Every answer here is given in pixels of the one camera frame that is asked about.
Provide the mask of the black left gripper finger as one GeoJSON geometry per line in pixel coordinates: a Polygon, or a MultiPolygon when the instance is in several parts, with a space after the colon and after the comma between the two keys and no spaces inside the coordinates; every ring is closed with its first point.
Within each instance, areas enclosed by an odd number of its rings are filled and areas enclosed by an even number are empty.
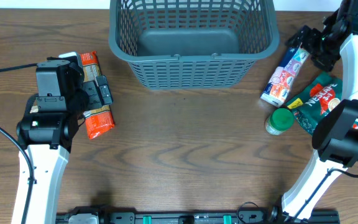
{"type": "Polygon", "coordinates": [[[82,89],[86,92],[89,99],[89,103],[86,107],[87,110],[96,110],[102,107],[99,87],[96,85],[95,81],[84,82],[82,89]]]}
{"type": "Polygon", "coordinates": [[[99,98],[103,105],[111,105],[113,103],[113,97],[107,78],[104,75],[100,75],[96,77],[96,81],[99,88],[99,98]]]}

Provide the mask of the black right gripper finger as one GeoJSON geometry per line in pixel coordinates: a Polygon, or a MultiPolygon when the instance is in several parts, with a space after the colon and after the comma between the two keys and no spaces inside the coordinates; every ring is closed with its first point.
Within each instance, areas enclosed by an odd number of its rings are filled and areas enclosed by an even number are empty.
{"type": "Polygon", "coordinates": [[[303,41],[308,39],[310,28],[303,26],[297,33],[291,36],[285,43],[287,47],[299,47],[303,41]]]}
{"type": "Polygon", "coordinates": [[[321,32],[315,28],[303,27],[298,33],[297,41],[308,53],[316,55],[320,51],[321,32]]]}

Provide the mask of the orange spaghetti package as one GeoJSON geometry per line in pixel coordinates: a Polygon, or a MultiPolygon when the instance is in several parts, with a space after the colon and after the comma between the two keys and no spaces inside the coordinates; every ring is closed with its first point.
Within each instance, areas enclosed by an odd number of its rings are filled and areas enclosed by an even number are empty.
{"type": "MultiPolygon", "coordinates": [[[[87,52],[79,54],[77,52],[70,52],[65,55],[61,54],[61,58],[70,58],[78,66],[74,69],[75,85],[83,86],[84,82],[95,81],[96,77],[103,75],[99,66],[99,59],[97,52],[87,52]]],[[[114,120],[111,113],[110,105],[103,105],[96,110],[86,110],[83,113],[85,117],[86,131],[89,139],[94,139],[114,127],[114,120]]]]}

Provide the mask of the multicolour tissue pack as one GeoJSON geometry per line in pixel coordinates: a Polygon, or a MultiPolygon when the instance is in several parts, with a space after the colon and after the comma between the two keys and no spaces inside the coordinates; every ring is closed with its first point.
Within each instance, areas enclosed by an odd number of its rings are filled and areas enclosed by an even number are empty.
{"type": "Polygon", "coordinates": [[[290,47],[270,77],[260,98],[271,105],[281,107],[289,96],[295,78],[309,57],[301,47],[290,47]]]}

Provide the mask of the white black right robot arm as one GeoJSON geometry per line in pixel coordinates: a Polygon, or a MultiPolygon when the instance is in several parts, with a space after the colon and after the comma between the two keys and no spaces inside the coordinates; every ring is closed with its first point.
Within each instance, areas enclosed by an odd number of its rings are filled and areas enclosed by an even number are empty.
{"type": "Polygon", "coordinates": [[[289,47],[303,47],[314,65],[330,72],[342,61],[342,100],[316,126],[313,155],[294,186],[272,211],[277,223],[306,223],[328,187],[358,162],[358,0],[342,1],[323,21],[319,31],[304,26],[290,39],[289,47]]]}

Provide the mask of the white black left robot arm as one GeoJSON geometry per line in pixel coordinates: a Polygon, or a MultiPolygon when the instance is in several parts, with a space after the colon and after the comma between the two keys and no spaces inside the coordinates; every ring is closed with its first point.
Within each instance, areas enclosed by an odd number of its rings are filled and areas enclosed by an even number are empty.
{"type": "Polygon", "coordinates": [[[65,167],[80,119],[113,103],[96,52],[70,52],[37,64],[38,92],[17,124],[19,185],[13,223],[54,223],[65,167]]]}

